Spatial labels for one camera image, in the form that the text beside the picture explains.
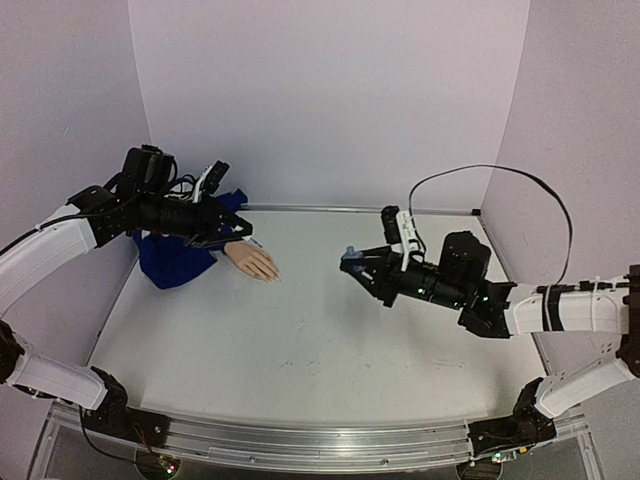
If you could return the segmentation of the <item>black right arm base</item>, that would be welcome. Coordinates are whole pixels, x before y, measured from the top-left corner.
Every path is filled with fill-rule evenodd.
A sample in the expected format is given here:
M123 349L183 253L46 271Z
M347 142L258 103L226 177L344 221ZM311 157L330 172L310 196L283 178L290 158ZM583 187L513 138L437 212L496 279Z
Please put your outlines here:
M509 416L469 424L468 438L474 458L529 448L556 437L554 421L535 408L536 391L542 381L539 377L521 390Z

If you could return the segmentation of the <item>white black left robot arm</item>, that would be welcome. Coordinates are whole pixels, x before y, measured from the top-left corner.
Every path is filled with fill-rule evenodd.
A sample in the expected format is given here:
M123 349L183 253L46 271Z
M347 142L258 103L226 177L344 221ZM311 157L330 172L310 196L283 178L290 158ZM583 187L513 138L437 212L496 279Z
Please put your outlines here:
M172 192L178 181L174 156L151 145L131 148L122 170L105 185L70 197L47 220L2 249L1 311L7 313L68 262L122 234L167 234L195 248L249 239L252 225L214 196L228 169L222 161L208 166L190 196L182 199ZM126 391L114 377L38 353L8 323L1 325L1 382L95 411L98 423L113 436L134 429L133 411L116 399Z

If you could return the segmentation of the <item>blue nail polish bottle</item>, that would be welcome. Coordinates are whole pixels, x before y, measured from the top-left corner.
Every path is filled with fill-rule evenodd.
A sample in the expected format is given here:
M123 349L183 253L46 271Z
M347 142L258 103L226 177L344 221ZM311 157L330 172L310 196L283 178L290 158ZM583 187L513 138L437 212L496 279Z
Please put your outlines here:
M363 254L360 250L357 250L355 246L347 246L345 253L341 256L341 260L356 260L361 259Z

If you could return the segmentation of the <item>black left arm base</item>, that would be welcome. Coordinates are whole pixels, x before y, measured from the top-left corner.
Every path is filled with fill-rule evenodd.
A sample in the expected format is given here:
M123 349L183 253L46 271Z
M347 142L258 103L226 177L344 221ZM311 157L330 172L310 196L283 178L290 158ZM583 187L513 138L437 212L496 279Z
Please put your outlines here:
M138 442L148 449L163 447L169 417L130 407L126 389L113 375L97 367L91 367L91 370L103 381L106 395L96 409L83 411L81 424L92 432Z

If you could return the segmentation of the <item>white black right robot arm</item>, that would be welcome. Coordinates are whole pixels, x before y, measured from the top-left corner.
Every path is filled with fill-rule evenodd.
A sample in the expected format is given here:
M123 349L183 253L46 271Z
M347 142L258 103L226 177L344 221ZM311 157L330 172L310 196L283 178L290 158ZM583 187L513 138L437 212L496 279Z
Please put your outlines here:
M639 268L611 280L526 285L492 282L491 252L469 231L446 236L436 264L419 262L389 246L346 250L340 269L386 307L407 296L458 312L458 323L489 339L538 332L595 332L619 336L600 358L573 373L533 381L523 405L546 418L639 377Z

